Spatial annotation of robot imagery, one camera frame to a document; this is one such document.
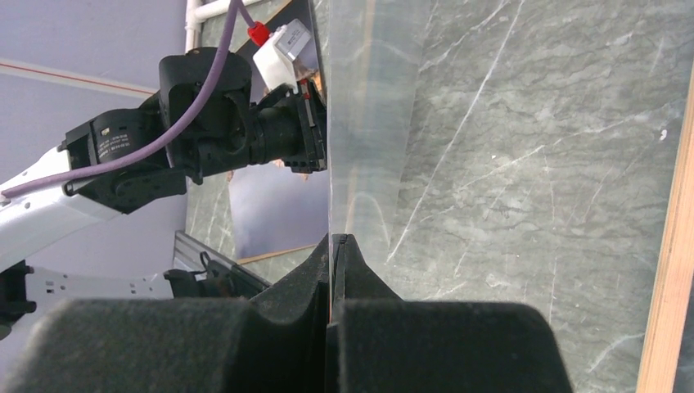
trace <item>gray marble surface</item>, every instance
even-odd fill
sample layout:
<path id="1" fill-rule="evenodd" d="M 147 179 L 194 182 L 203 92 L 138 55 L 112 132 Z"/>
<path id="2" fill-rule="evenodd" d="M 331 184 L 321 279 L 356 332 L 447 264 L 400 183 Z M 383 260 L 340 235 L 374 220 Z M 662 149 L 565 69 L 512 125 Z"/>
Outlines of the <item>gray marble surface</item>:
<path id="1" fill-rule="evenodd" d="M 533 305 L 577 392 L 634 391 L 694 2 L 432 0 L 426 32 L 390 254 L 372 267 L 408 299 Z M 231 255 L 226 190 L 191 190 L 188 230 Z M 303 257 L 251 266 L 274 281 Z M 677 392 L 694 391 L 692 325 Z"/>

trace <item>black foam pad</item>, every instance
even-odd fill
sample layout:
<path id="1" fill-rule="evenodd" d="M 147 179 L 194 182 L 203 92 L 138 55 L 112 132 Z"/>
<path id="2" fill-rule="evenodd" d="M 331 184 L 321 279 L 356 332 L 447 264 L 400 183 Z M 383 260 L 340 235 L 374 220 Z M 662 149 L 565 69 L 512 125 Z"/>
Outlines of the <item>black foam pad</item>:
<path id="1" fill-rule="evenodd" d="M 571 392 L 552 330 L 526 305 L 346 300 L 340 392 Z"/>
<path id="2" fill-rule="evenodd" d="M 6 391 L 224 391 L 248 309 L 216 299 L 72 301 L 42 319 Z"/>

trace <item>white pipe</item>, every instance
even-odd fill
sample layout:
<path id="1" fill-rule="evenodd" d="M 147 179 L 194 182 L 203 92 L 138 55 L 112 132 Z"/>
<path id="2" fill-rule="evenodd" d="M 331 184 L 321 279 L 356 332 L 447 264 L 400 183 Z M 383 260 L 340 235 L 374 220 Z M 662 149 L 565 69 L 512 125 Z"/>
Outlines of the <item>white pipe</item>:
<path id="1" fill-rule="evenodd" d="M 263 0 L 243 0 L 243 5 L 250 6 Z M 217 0 L 203 4 L 202 0 L 187 0 L 186 2 L 186 52 L 200 46 L 202 23 L 217 15 L 222 15 L 229 9 L 231 0 Z"/>
<path id="2" fill-rule="evenodd" d="M 195 18 L 195 10 L 202 0 L 186 0 L 186 53 L 200 45 L 202 21 Z"/>
<path id="3" fill-rule="evenodd" d="M 243 0 L 243 5 L 248 7 L 262 1 L 263 0 Z M 207 4 L 195 9 L 195 18 L 200 21 L 205 21 L 214 16 L 222 15 L 229 9 L 230 2 L 231 0 L 217 0 L 216 2 L 208 2 Z"/>

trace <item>robotic arm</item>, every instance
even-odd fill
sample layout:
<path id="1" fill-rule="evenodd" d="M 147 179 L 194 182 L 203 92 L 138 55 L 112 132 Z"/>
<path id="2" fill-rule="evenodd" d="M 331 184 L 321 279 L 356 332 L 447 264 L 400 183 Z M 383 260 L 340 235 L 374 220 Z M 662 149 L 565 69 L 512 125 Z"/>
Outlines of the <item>robotic arm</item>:
<path id="1" fill-rule="evenodd" d="M 160 63 L 159 92 L 137 109 L 107 111 L 69 131 L 60 146 L 4 183 L 0 190 L 116 160 L 144 148 L 191 105 L 214 53 L 215 48 L 203 47 L 186 55 L 166 57 Z M 219 288 L 226 288 L 221 292 L 227 296 L 250 297 L 267 287 L 262 279 L 233 266 L 233 262 L 217 266 L 215 274 L 208 274 L 199 283 L 201 272 L 170 270 L 144 278 L 81 278 L 24 263 L 34 252 L 72 232 L 133 213 L 156 199 L 184 194 L 187 178 L 202 184 L 206 176 L 277 159 L 297 173 L 325 170 L 326 107 L 313 84 L 306 79 L 300 81 L 298 93 L 282 85 L 255 103 L 250 102 L 250 81 L 249 64 L 229 53 L 213 95 L 196 119 L 165 149 L 123 169 L 3 201 L 0 327 L 28 331 L 48 306 L 62 297 L 166 299 L 211 292 L 218 295 Z M 233 291 L 228 284 L 233 280 L 245 280 L 254 290 L 229 293 Z"/>
<path id="2" fill-rule="evenodd" d="M 69 131 L 57 148 L 0 186 L 118 159 L 160 136 L 190 106 L 214 48 L 160 63 L 161 90 L 137 109 L 105 112 Z M 60 238 L 163 197 L 184 194 L 187 180 L 283 159 L 297 173 L 326 169 L 326 108 L 315 87 L 280 86 L 250 102 L 248 63 L 228 55 L 222 78 L 196 120 L 166 149 L 121 170 L 58 184 L 3 201 L 0 272 Z"/>

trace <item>wooden edge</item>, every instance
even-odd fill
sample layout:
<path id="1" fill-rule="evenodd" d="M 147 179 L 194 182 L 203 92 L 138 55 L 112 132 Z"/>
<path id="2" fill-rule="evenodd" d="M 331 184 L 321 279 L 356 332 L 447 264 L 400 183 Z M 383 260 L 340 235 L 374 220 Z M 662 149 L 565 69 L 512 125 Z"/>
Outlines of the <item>wooden edge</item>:
<path id="1" fill-rule="evenodd" d="M 318 244 L 311 244 L 308 246 L 303 246 L 303 247 L 297 247 L 297 248 L 292 248 L 291 250 L 282 250 L 282 251 L 275 251 L 275 252 L 269 252 L 267 254 L 262 254 L 262 255 L 257 255 L 257 256 L 251 256 L 250 258 L 243 258 L 240 260 L 237 260 L 236 262 L 238 264 L 249 264 L 251 262 L 257 262 L 259 260 L 265 260 L 267 258 L 272 258 L 274 256 L 279 256 L 279 255 L 284 255 L 284 254 L 289 254 L 290 252 L 294 251 L 299 251 L 299 250 L 305 250 L 307 248 L 315 248 Z"/>
<path id="2" fill-rule="evenodd" d="M 637 393 L 674 388 L 694 276 L 694 70 L 679 139 Z"/>

